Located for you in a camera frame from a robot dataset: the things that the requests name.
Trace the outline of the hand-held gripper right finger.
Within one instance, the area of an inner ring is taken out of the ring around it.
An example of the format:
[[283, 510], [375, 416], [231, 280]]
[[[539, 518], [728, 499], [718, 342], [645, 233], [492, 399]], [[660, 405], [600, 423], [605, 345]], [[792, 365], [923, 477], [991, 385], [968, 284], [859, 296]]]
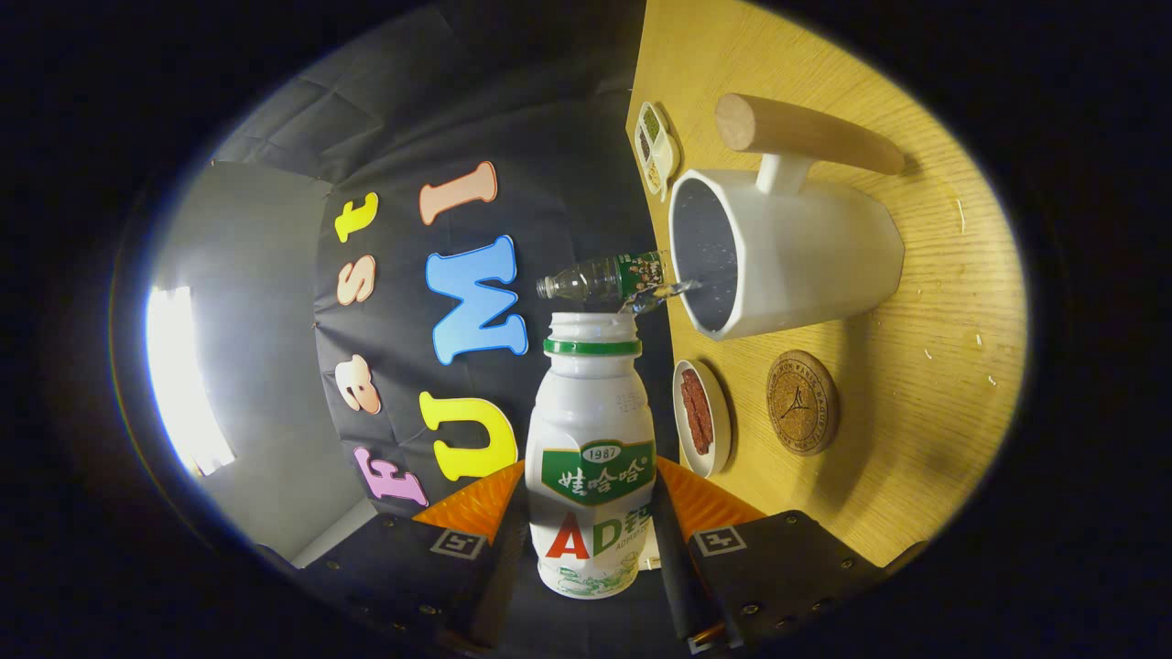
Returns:
[[759, 512], [657, 458], [652, 495], [663, 589], [694, 655], [752, 654], [819, 621], [907, 566], [917, 542], [875, 566], [806, 512]]

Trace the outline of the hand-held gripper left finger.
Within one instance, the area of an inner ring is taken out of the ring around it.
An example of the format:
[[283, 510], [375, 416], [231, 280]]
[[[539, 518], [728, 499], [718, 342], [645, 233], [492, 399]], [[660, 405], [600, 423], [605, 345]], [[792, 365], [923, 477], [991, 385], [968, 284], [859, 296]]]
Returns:
[[379, 512], [305, 568], [261, 553], [311, 596], [407, 645], [485, 654], [527, 541], [519, 460], [413, 517]]

